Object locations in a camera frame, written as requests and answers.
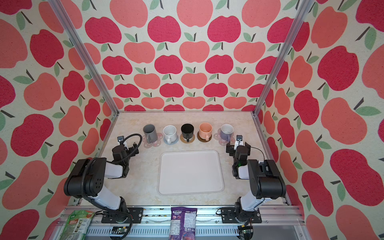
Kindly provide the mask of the grey mug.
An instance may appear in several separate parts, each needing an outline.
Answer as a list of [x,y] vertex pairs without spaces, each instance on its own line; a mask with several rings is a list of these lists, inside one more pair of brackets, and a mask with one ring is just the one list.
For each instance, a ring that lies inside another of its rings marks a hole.
[[152,124],[145,125],[143,127],[143,132],[146,136],[148,143],[153,143],[158,139],[156,128]]

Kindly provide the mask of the white lilac handled mug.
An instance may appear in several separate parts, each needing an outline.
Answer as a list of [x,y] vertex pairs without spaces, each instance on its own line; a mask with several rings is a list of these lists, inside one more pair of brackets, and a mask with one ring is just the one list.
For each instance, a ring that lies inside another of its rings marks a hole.
[[234,133],[234,127],[230,124],[221,126],[220,136],[223,141],[230,142]]

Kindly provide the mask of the pink flower silicone coaster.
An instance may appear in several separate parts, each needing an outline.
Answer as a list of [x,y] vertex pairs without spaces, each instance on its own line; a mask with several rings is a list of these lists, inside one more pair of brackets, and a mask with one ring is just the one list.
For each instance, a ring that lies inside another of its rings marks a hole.
[[159,147],[161,145],[162,141],[163,141],[164,135],[161,134],[161,133],[157,133],[157,136],[158,136],[158,139],[155,142],[148,143],[147,139],[146,139],[146,136],[143,135],[142,136],[143,137],[142,145],[144,146],[144,148],[149,149],[149,148],[152,148],[152,147]]

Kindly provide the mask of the round brown wooden coaster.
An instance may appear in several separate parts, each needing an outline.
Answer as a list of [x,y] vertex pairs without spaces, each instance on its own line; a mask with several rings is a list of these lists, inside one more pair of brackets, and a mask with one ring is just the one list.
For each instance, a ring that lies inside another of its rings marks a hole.
[[199,133],[197,134],[197,137],[198,137],[198,140],[199,140],[200,142],[202,142],[202,143],[207,143],[207,142],[211,141],[211,139],[212,139],[212,136],[210,136],[210,137],[208,138],[208,140],[206,140],[206,139],[204,139],[204,138],[201,138]]

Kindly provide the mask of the peach orange mug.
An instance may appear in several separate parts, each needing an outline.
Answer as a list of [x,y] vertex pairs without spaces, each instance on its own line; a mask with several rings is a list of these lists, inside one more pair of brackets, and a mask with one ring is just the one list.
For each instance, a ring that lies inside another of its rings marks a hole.
[[199,126],[199,134],[201,138],[208,140],[212,136],[213,127],[209,123],[201,123]]

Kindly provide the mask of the round grey felt coaster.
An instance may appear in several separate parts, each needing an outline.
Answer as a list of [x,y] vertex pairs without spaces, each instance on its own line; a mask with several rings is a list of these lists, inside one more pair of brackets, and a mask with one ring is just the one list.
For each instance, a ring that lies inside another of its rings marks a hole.
[[167,145],[175,145],[179,141],[178,135],[174,139],[170,138],[170,141],[168,141],[168,137],[164,136],[164,143]]

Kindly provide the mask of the black mug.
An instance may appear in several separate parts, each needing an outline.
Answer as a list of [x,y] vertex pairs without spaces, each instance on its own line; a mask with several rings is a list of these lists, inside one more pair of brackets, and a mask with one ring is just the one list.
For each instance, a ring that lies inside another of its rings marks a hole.
[[183,124],[181,131],[183,138],[189,143],[194,137],[194,126],[192,124]]

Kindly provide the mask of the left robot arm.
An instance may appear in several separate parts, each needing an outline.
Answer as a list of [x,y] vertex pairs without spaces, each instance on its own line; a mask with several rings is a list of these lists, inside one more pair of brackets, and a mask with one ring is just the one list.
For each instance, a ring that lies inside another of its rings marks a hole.
[[104,184],[105,179],[126,178],[130,159],[139,154],[143,140],[140,134],[118,137],[118,145],[112,150],[113,160],[106,158],[83,159],[77,161],[64,184],[66,196],[84,199],[104,211],[118,216],[120,222],[132,220],[123,197],[113,194]]

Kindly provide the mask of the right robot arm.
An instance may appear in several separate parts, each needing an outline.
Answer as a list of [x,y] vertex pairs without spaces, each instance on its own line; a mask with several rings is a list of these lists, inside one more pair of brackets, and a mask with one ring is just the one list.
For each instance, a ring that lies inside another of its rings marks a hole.
[[249,180],[250,190],[235,202],[235,219],[239,223],[252,220],[259,207],[265,202],[284,197],[286,184],[274,160],[249,160],[251,145],[236,136],[232,145],[227,143],[226,152],[233,157],[232,174],[236,179]]

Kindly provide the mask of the translucent white tray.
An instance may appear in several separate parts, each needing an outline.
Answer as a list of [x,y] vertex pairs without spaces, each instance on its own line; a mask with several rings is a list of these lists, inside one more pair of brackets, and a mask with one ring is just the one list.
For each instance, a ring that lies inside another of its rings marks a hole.
[[219,193],[224,188],[217,151],[166,152],[161,155],[158,177],[160,195]]

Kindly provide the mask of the purple snack bag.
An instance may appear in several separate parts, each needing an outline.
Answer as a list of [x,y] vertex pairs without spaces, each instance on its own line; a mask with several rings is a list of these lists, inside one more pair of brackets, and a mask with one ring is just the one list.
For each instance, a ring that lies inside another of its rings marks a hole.
[[195,240],[197,208],[172,207],[169,240]]

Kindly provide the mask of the green snack bag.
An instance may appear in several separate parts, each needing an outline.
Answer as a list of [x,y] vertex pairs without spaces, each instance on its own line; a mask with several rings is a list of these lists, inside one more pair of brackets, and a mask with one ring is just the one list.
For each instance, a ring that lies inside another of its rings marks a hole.
[[73,211],[67,219],[60,240],[84,240],[95,213],[86,210]]

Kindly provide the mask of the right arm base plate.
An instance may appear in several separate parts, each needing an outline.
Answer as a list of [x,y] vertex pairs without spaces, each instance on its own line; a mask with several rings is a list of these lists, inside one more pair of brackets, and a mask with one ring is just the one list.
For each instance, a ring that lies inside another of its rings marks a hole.
[[246,212],[245,216],[237,217],[234,207],[220,208],[216,212],[222,218],[223,224],[261,224],[262,217],[259,210]]

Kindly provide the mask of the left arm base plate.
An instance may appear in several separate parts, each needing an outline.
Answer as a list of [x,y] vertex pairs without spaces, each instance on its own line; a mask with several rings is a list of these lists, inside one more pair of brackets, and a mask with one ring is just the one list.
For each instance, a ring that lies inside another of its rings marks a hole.
[[[128,208],[129,214],[132,216],[134,224],[140,224],[143,217],[144,208]],[[103,212],[101,220],[103,224],[129,224],[129,218],[122,215]]]

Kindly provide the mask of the aluminium front rail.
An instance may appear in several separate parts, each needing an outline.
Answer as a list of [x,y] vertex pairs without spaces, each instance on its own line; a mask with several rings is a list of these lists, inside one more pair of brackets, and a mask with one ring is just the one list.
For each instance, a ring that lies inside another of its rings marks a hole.
[[94,211],[91,220],[79,220],[68,208],[62,217],[54,222],[50,240],[60,240],[64,230],[71,231],[71,239],[80,235],[85,239],[139,239],[165,238],[194,240],[199,237],[234,237],[248,239],[297,239],[309,240],[300,209],[286,205],[266,205],[255,212],[239,218],[230,206],[142,206],[129,208],[131,219]]

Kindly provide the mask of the aluminium corner frame post left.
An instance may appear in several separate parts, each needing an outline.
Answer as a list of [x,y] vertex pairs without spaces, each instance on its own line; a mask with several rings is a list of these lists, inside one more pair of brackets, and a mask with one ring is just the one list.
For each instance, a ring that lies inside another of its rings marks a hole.
[[101,92],[101,95],[107,102],[109,108],[112,111],[113,116],[119,115],[119,110],[117,108],[116,103],[114,102],[112,96],[109,93],[109,90],[103,81],[103,78],[99,74],[98,70],[96,69],[96,66],[87,51],[87,48],[85,47],[84,43],[82,42],[81,38],[79,37],[77,30],[75,26],[73,25],[71,18],[67,14],[63,4],[61,1],[48,1],[50,6],[52,7],[55,15],[57,16],[58,20],[60,21],[61,25],[67,32],[69,39],[72,41],[75,49],[77,50],[80,58],[82,59],[83,63],[85,64],[89,74],[95,81],[95,84],[97,85],[98,89]]

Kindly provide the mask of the aluminium corner frame post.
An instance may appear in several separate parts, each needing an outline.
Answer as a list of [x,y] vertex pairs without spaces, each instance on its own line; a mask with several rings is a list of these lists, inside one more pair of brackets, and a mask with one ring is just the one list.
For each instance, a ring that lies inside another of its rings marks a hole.
[[272,68],[272,71],[267,78],[267,82],[264,86],[262,94],[258,99],[255,110],[252,113],[253,118],[256,118],[258,116],[259,111],[262,108],[262,105],[265,103],[265,100],[266,100],[268,93],[269,93],[269,91],[273,85],[273,82],[277,79],[277,75],[278,75],[279,71],[281,70],[281,67],[285,61],[286,56],[289,54],[289,51],[293,49],[293,47],[292,47],[293,42],[294,42],[295,38],[297,37],[297,35],[299,34],[300,28],[303,25],[307,15],[308,15],[308,12],[309,12],[309,10],[310,10],[310,8],[314,2],[315,1],[313,1],[313,0],[301,1],[302,4],[300,5],[300,7],[298,9],[298,12],[296,14],[296,17],[294,18],[292,26],[291,26],[291,28],[288,32],[288,35],[285,39],[285,42],[282,45],[281,50],[279,51],[279,55],[277,57],[277,60],[275,61],[275,64]]
[[103,81],[103,78],[99,74],[98,70],[96,69],[96,66],[87,51],[87,48],[85,47],[84,43],[82,42],[81,38],[79,37],[77,30],[75,26],[73,25],[71,18],[67,14],[63,4],[61,1],[48,1],[50,6],[52,7],[55,15],[57,16],[58,20],[60,21],[61,25],[67,32],[69,39],[72,41],[75,49],[77,50],[80,58],[82,59],[83,63],[85,64],[89,74],[95,81],[95,84],[97,85],[98,89],[101,92],[101,95],[107,102],[109,108],[112,111],[113,116],[119,115],[119,110],[117,108],[116,103],[114,102],[112,96],[109,93],[109,90]]

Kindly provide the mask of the aluminium corner frame post right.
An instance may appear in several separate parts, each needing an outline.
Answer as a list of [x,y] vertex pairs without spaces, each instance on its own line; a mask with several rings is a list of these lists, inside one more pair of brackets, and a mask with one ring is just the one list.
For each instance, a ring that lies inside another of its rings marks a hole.
[[300,28],[303,25],[307,15],[308,15],[308,12],[309,12],[309,10],[310,10],[310,8],[314,2],[315,1],[313,1],[313,0],[301,1],[302,4],[300,5],[300,7],[298,9],[298,12],[296,14],[296,17],[294,18],[292,26],[291,26],[291,28],[288,32],[288,35],[285,39],[285,42],[282,45],[281,50],[279,51],[279,55],[277,57],[277,60],[275,61],[275,64],[272,68],[272,71],[267,78],[267,82],[264,86],[262,94],[258,99],[255,110],[252,113],[253,118],[256,118],[258,116],[259,111],[262,108],[262,105],[265,103],[265,100],[266,100],[268,93],[269,93],[269,91],[273,85],[273,82],[277,79],[277,75],[278,75],[279,71],[281,70],[281,67],[285,61],[286,56],[289,54],[289,51],[293,49],[293,47],[292,47],[293,42],[294,42],[295,38],[297,37],[297,35],[299,34]]

